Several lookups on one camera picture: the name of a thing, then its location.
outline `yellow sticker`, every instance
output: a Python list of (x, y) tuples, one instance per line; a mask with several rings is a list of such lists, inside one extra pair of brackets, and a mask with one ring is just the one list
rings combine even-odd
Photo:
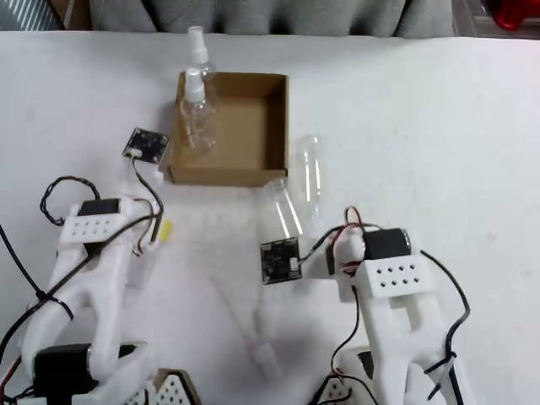
[(168, 219), (164, 219), (159, 227), (159, 241), (161, 243), (167, 243), (172, 233), (172, 222)]

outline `gray fabric background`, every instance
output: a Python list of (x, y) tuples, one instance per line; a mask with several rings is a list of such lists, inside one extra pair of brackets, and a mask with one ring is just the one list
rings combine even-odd
[(94, 28), (239, 35), (454, 35), (451, 0), (90, 0)]

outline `transparent bottle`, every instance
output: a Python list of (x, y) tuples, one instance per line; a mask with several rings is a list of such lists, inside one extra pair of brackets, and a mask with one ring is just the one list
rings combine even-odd
[(206, 88), (206, 98), (210, 100), (212, 106), (217, 108), (217, 94), (212, 80), (216, 74), (216, 67), (208, 57), (208, 48), (204, 44), (203, 27), (194, 25), (187, 30), (190, 48), (190, 68), (197, 68), (201, 71), (202, 81)]
[(216, 143), (216, 109), (206, 98), (201, 71), (195, 67), (186, 70), (186, 87), (180, 110), (190, 148), (198, 154), (208, 152)]

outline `open cardboard box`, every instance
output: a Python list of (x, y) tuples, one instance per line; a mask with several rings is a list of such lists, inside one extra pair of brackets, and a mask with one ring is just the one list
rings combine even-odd
[(263, 73), (216, 73), (218, 138), (204, 155), (186, 142), (179, 110), (184, 91), (181, 74), (176, 96), (175, 132), (169, 169), (174, 183), (209, 186), (263, 186), (288, 173), (287, 76)]

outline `black circuit board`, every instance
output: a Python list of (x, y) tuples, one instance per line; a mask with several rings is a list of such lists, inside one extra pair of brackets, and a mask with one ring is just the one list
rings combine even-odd
[(298, 238), (275, 240), (261, 244), (262, 283), (283, 283), (302, 278)]
[(163, 133), (135, 128), (122, 154), (129, 157), (131, 156), (129, 154), (130, 149), (138, 149), (143, 153), (143, 156), (135, 158), (136, 160), (158, 164), (165, 154), (168, 143), (169, 137)]

